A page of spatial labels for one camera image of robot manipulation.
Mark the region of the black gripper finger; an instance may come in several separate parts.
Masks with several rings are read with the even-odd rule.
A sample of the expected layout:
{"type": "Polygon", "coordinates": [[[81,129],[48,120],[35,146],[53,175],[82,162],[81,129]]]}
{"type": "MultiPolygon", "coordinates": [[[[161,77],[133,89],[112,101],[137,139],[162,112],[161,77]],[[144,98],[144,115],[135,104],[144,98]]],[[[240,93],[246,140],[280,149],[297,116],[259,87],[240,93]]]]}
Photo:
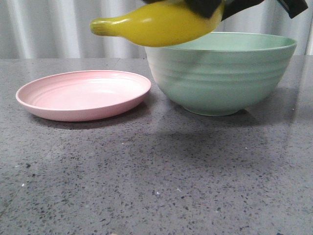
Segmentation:
{"type": "Polygon", "coordinates": [[[213,19],[222,18],[221,0],[144,0],[145,4],[161,2],[168,5],[168,10],[174,13],[175,18],[186,19],[213,19]]]}
{"type": "MultiPolygon", "coordinates": [[[[224,2],[222,21],[243,10],[262,4],[264,0],[225,0],[224,2]]],[[[280,5],[291,19],[308,9],[308,4],[305,0],[276,0],[275,2],[269,3],[269,5],[280,5]]]]}

